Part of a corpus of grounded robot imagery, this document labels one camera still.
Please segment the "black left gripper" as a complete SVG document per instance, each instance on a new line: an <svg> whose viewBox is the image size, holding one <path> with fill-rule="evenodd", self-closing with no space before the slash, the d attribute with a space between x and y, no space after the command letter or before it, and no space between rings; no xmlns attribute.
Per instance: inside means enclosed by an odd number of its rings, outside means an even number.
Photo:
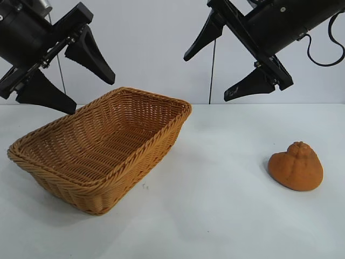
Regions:
<svg viewBox="0 0 345 259"><path fill-rule="evenodd" d="M46 20L52 6L48 2L1 3L1 58L12 65L1 79L1 97L13 91L9 82L15 70L28 71L46 59L48 50L82 28L79 38L70 43L65 57L93 72L107 84L115 83L115 73L101 54L91 28L93 14L80 2L55 24ZM76 102L55 87L37 70L17 92L16 102L44 106L73 115Z"/></svg>

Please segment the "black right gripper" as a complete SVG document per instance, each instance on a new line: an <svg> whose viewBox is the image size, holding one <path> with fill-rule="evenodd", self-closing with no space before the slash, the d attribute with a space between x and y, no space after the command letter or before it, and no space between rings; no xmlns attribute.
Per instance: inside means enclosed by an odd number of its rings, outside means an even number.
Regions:
<svg viewBox="0 0 345 259"><path fill-rule="evenodd" d="M252 38L245 16L231 1L208 1L212 10L199 35L184 54L184 61L189 61L202 48L219 38L223 33L224 20L227 27L256 59L255 69L241 81L224 92L224 101L255 94L269 94L275 91L275 85L285 90L293 85L291 75L275 56L265 53Z"/></svg>

